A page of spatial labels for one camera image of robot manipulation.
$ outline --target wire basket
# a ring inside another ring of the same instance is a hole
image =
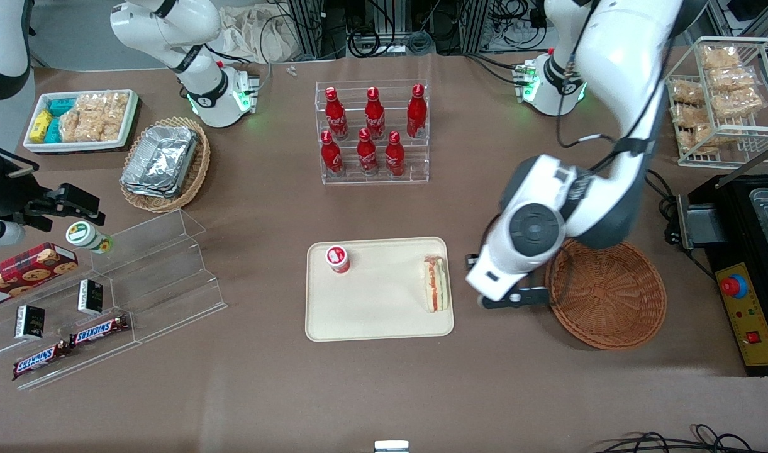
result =
[[[706,69],[698,55],[703,46],[734,46],[738,59],[743,66],[752,66],[763,83],[759,93],[768,103],[768,57],[766,46],[768,38],[722,38],[703,36],[698,38],[675,64],[666,76],[667,85],[676,80],[699,82],[705,99],[708,125],[711,132],[698,143],[682,146],[678,140],[679,155],[677,163],[689,167],[713,167],[714,169],[737,169],[753,158],[768,150],[768,106],[757,113],[731,118],[720,118],[711,106],[711,98],[720,94],[706,83]],[[668,90],[669,106],[674,108],[672,90]],[[672,118],[674,131],[684,131]],[[714,152],[704,152],[709,143],[720,143]]]
[[[148,197],[146,195],[129,192],[124,186],[121,187],[121,192],[124,193],[124,197],[132,206],[148,210],[149,212],[154,212],[155,214],[163,214],[182,208],[190,203],[196,196],[196,193],[199,192],[199,189],[202,188],[202,184],[205,182],[205,174],[208,173],[208,165],[211,163],[211,145],[208,143],[205,131],[203,131],[202,127],[199,126],[196,121],[180,117],[166,118],[165,120],[157,121],[140,133],[140,136],[136,138],[133,142],[133,146],[131,146],[130,154],[127,155],[124,162],[124,168],[130,164],[130,160],[133,157],[133,154],[135,154],[135,149],[137,149],[140,139],[144,137],[146,131],[154,126],[185,126],[199,135],[199,140],[194,149],[196,154],[194,155],[193,160],[191,160],[191,166],[188,167],[188,173],[186,174],[185,183],[182,185],[180,195],[177,195],[177,197],[174,198]]]
[[[593,250],[573,240],[547,266],[551,309],[573,336],[605,350],[652,339],[666,316],[666,290],[654,265],[628,243]]]

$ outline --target cookie box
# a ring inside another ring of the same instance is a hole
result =
[[[0,303],[76,269],[76,255],[43,243],[0,263]]]
[[[108,140],[100,142],[67,142],[67,143],[35,143],[29,138],[29,131],[34,126],[36,117],[47,108],[54,99],[78,98],[81,94],[105,94],[108,91],[127,92],[130,100],[127,101],[127,109],[124,113],[124,119],[121,121],[120,132],[117,140]],[[131,126],[137,110],[138,96],[131,89],[110,89],[101,91],[68,91],[68,92],[47,92],[41,94],[34,106],[32,118],[29,121],[29,127],[23,137],[23,146],[34,154],[79,154],[84,152],[103,152],[107,150],[120,151],[120,147],[125,146],[130,137]]]

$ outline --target wicker basket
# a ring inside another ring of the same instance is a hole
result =
[[[186,174],[185,183],[182,185],[182,192],[180,192],[180,195],[177,195],[177,197],[174,198],[147,197],[146,195],[137,195],[136,193],[129,192],[124,186],[121,187],[121,192],[124,193],[125,198],[132,206],[162,214],[182,208],[190,203],[196,196],[196,193],[199,192],[199,189],[202,188],[202,183],[205,182],[205,173],[208,172],[208,164],[211,163],[211,145],[208,143],[208,138],[205,135],[205,131],[202,130],[202,127],[194,121],[189,120],[189,118],[166,118],[166,120],[157,121],[152,126],[185,126],[192,131],[196,131],[199,135],[199,141],[194,150],[196,154],[194,155],[193,160],[191,160],[191,166],[188,167],[188,174]],[[135,153],[135,148],[137,148],[137,144],[140,139],[144,137],[146,131],[148,131],[148,127],[145,131],[141,132],[140,136],[133,142],[130,154],[127,155],[127,159],[124,163],[124,168],[130,164],[130,159]]]
[[[562,326],[599,349],[639,347],[655,336],[666,315],[660,275],[628,243],[593,250],[565,241],[545,280]]]

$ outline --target empty wicker basket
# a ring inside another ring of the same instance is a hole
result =
[[[599,349],[632,349],[655,336],[666,290],[640,250],[621,243],[593,250],[573,240],[547,267],[552,310],[562,326]]]

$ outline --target aluminum foil container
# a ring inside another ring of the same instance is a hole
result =
[[[129,192],[140,195],[179,195],[197,140],[196,133],[187,127],[151,127],[140,139],[120,182]]]

